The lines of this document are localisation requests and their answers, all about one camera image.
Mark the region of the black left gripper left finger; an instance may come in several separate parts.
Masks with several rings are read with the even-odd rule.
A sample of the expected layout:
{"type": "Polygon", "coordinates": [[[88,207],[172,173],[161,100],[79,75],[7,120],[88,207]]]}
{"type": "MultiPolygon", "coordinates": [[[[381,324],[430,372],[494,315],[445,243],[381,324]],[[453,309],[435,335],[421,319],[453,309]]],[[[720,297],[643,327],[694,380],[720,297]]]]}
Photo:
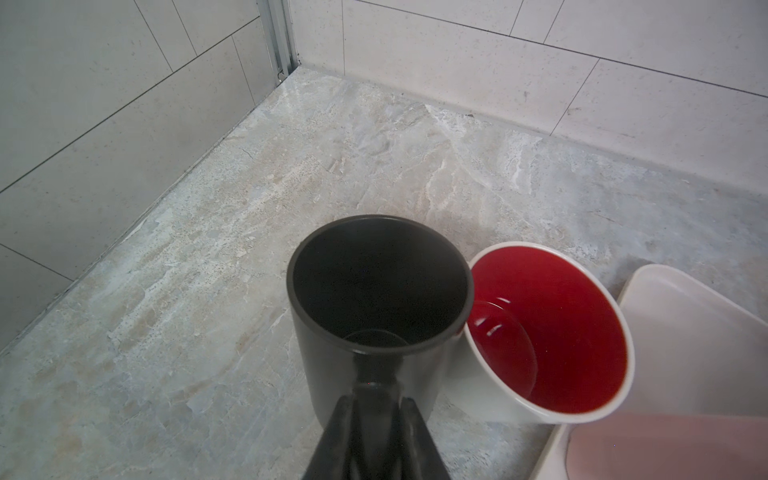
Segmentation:
{"type": "Polygon", "coordinates": [[[346,480],[354,433],[354,397],[339,398],[302,477],[303,480],[346,480]]]}

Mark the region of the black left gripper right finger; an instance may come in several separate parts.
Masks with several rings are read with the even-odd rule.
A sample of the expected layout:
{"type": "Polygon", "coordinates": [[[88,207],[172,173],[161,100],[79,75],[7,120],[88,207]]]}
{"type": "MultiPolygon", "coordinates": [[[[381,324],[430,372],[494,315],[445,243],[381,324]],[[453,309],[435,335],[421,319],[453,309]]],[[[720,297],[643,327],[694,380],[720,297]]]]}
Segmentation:
{"type": "Polygon", "coordinates": [[[450,480],[446,465],[413,399],[401,400],[398,418],[402,478],[450,480]]]}

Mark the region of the white mug red inside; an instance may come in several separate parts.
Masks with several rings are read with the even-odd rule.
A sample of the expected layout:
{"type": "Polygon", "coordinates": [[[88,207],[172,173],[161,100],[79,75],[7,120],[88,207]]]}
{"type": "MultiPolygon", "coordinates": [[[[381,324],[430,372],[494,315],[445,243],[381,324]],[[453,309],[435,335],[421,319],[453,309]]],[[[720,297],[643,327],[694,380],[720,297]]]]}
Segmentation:
{"type": "Polygon", "coordinates": [[[509,241],[471,261],[475,294],[445,384],[483,422],[581,424],[627,398],[635,349],[617,301],[570,257],[509,241]]]}

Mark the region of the black mug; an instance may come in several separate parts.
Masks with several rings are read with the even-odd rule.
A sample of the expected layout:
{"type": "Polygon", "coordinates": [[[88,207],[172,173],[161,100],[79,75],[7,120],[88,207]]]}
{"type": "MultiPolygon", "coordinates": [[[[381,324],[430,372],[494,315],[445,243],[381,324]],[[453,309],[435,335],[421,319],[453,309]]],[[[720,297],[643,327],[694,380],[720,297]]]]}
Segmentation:
{"type": "Polygon", "coordinates": [[[363,383],[393,383],[430,416],[474,299],[453,243],[406,218],[342,218],[299,244],[286,286],[321,425],[363,383]]]}

